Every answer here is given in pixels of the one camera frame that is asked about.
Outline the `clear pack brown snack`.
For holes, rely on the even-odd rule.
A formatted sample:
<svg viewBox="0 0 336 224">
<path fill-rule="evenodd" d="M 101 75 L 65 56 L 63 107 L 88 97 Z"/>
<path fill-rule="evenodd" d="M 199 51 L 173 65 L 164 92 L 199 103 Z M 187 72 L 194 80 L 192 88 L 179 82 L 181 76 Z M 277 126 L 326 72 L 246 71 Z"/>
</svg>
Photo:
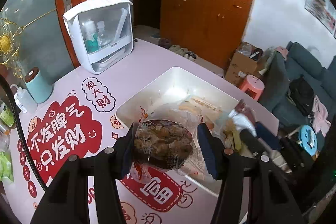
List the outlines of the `clear pack brown snack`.
<svg viewBox="0 0 336 224">
<path fill-rule="evenodd" d="M 146 184 L 153 177 L 149 168 L 162 173 L 174 170 L 181 176 L 206 180 L 210 175 L 198 142 L 198 126 L 213 122 L 193 105 L 168 103 L 156 108 L 139 123 L 134 136 L 130 175 Z"/>
</svg>

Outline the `white snack packet red print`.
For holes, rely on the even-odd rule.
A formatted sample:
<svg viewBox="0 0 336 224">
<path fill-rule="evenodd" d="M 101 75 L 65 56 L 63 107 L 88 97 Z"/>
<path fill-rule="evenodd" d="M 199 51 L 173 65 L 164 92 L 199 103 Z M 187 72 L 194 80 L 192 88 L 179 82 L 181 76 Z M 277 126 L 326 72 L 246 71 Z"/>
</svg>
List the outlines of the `white snack packet red print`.
<svg viewBox="0 0 336 224">
<path fill-rule="evenodd" d="M 247 129 L 254 137 L 257 136 L 256 133 L 256 117 L 255 112 L 251 109 L 244 109 L 242 113 L 233 109 L 229 114 L 228 118 L 233 120 L 238 132 L 243 129 Z"/>
</svg>

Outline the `blue round stool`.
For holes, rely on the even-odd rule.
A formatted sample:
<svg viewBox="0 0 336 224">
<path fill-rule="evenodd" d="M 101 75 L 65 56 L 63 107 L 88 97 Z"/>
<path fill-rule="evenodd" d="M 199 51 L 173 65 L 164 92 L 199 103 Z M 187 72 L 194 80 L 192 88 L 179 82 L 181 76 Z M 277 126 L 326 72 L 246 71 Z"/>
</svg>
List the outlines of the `blue round stool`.
<svg viewBox="0 0 336 224">
<path fill-rule="evenodd" d="M 303 125 L 298 133 L 300 146 L 310 155 L 314 156 L 317 151 L 317 137 L 309 125 Z"/>
</svg>

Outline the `pink plastic stool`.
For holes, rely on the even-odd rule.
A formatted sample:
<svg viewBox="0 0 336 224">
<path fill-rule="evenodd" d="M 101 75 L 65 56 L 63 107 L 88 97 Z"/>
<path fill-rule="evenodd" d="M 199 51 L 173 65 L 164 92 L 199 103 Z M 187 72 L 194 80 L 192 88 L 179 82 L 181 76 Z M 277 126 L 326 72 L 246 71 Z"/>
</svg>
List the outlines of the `pink plastic stool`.
<svg viewBox="0 0 336 224">
<path fill-rule="evenodd" d="M 265 85 L 262 80 L 253 75 L 247 75 L 240 85 L 240 90 L 258 101 L 264 91 Z"/>
</svg>

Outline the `green tissue pack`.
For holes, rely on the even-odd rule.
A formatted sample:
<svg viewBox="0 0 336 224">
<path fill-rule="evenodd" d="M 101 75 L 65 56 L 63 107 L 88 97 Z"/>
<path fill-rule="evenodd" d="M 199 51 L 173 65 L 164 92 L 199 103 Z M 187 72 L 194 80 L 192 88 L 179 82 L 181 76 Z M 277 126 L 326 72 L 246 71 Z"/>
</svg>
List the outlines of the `green tissue pack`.
<svg viewBox="0 0 336 224">
<path fill-rule="evenodd" d="M 11 156 L 8 152 L 0 152 L 0 179 L 14 181 Z"/>
</svg>

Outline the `teal sofa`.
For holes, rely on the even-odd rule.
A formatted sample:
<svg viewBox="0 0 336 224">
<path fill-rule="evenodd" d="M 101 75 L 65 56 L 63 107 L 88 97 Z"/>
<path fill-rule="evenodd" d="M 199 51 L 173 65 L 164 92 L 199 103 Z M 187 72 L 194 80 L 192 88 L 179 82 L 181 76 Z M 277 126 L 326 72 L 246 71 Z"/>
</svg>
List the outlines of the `teal sofa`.
<svg viewBox="0 0 336 224">
<path fill-rule="evenodd" d="M 300 43 L 275 50 L 259 102 L 291 132 L 309 125 L 323 143 L 335 117 L 335 62 L 328 68 Z"/>
</svg>

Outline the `cardboard box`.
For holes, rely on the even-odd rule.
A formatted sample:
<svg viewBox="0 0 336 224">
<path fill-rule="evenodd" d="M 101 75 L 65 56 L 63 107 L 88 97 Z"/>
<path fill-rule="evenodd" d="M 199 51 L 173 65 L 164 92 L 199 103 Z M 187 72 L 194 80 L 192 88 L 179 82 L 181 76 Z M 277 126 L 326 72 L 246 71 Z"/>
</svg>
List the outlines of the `cardboard box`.
<svg viewBox="0 0 336 224">
<path fill-rule="evenodd" d="M 247 75 L 253 75 L 256 72 L 258 61 L 263 53 L 261 48 L 242 42 L 232 56 L 225 80 L 239 87 Z"/>
</svg>

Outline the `white plastic bin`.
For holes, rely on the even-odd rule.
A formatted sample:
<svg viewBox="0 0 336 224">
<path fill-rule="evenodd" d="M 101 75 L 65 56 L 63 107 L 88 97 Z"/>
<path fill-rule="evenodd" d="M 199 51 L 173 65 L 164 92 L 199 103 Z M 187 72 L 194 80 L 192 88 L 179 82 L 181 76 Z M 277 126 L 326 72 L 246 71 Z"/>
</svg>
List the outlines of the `white plastic bin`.
<svg viewBox="0 0 336 224">
<path fill-rule="evenodd" d="M 136 132 L 143 118 L 149 116 L 159 106 L 168 103 L 176 103 L 180 107 L 193 105 L 200 108 L 202 114 L 208 116 L 214 124 L 212 129 L 207 125 L 212 136 L 219 138 L 225 147 L 239 153 L 242 148 L 240 132 L 233 120 L 228 118 L 233 109 L 240 113 L 244 109 L 251 109 L 255 112 L 256 124 L 262 123 L 273 134 L 278 131 L 276 117 L 256 100 L 243 92 L 232 97 L 180 67 L 170 68 L 129 98 L 117 109 L 116 116 L 127 128 L 135 124 Z M 206 180 L 185 176 L 213 196 L 218 196 L 222 184 L 220 180 L 213 179 L 211 175 Z"/>
</svg>

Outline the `green label glass bottle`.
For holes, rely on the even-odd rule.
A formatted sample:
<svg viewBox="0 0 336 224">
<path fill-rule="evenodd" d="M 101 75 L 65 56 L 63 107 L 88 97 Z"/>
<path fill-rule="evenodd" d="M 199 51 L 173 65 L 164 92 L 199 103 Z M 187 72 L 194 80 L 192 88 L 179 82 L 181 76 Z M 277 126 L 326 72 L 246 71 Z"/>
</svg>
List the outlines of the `green label glass bottle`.
<svg viewBox="0 0 336 224">
<path fill-rule="evenodd" d="M 8 127 L 12 127 L 15 123 L 12 111 L 3 101 L 0 106 L 0 118 Z"/>
</svg>

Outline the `white squeeze bottle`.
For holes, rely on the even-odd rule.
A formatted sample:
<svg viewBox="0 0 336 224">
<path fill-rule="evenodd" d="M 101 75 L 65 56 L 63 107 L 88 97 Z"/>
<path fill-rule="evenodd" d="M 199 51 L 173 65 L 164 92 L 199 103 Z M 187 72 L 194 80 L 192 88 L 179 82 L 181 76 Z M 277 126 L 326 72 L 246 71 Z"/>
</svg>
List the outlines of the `white squeeze bottle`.
<svg viewBox="0 0 336 224">
<path fill-rule="evenodd" d="M 37 110 L 38 104 L 35 102 L 27 89 L 23 89 L 16 84 L 12 84 L 10 87 L 16 89 L 14 93 L 14 100 L 18 108 L 23 113 L 34 113 Z"/>
</svg>

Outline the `light blue canister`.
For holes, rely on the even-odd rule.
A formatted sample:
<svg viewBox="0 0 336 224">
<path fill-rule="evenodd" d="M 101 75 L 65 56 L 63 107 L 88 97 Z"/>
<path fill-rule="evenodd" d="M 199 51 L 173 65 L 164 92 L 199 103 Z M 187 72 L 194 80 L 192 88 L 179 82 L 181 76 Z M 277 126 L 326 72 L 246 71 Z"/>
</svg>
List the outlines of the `light blue canister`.
<svg viewBox="0 0 336 224">
<path fill-rule="evenodd" d="M 36 103 L 43 103 L 51 96 L 53 87 L 45 80 L 38 67 L 33 67 L 25 75 L 24 81 Z"/>
</svg>

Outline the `brown wooden cabinet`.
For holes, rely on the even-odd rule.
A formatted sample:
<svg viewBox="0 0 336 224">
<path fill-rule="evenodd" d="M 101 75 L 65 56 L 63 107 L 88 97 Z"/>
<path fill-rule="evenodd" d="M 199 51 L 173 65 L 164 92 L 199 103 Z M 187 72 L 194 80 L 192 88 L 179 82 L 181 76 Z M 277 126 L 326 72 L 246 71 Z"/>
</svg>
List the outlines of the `brown wooden cabinet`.
<svg viewBox="0 0 336 224">
<path fill-rule="evenodd" d="M 160 36 L 221 68 L 242 41 L 253 0 L 161 0 Z"/>
</svg>

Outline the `white storage box clear window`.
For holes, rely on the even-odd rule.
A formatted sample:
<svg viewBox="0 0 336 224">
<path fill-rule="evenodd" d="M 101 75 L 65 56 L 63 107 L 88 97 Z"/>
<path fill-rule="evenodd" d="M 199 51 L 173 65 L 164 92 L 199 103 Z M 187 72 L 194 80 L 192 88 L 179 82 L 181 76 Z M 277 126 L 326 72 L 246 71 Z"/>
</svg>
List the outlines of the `white storage box clear window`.
<svg viewBox="0 0 336 224">
<path fill-rule="evenodd" d="M 87 0 L 63 14 L 80 65 L 99 75 L 134 46 L 130 0 Z"/>
</svg>

